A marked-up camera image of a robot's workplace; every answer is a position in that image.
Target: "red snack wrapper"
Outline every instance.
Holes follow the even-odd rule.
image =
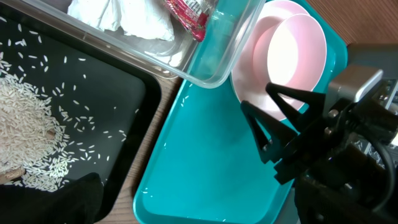
[[[165,0],[166,8],[199,42],[205,39],[206,23],[218,0]]]

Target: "pile of white rice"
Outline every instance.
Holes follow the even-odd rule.
[[[0,78],[0,175],[23,167],[22,183],[9,184],[53,192],[67,182],[68,163],[78,159],[64,151],[69,136],[51,117],[52,98],[40,100],[37,87],[21,81],[10,74]]]

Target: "wooden table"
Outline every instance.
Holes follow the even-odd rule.
[[[397,0],[308,0],[308,2],[346,44],[398,43]],[[159,79],[159,82],[162,85],[160,106],[111,213],[99,223],[138,223],[131,208],[132,198],[182,80]]]

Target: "teal tray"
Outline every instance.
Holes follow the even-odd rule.
[[[295,2],[326,35],[326,67],[314,90],[324,92],[346,67],[347,49],[309,4]],[[134,197],[134,214],[147,224],[272,223],[292,185],[274,175],[274,164],[260,161],[231,84],[209,90],[184,81]]]

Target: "crumpled white packet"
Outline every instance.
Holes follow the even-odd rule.
[[[109,0],[73,0],[68,15],[98,29],[108,4]]]
[[[120,27],[121,18],[122,12],[119,0],[110,0],[98,28],[102,31],[106,29],[116,31]]]
[[[125,35],[144,39],[174,40],[170,12],[163,0],[119,0]]]

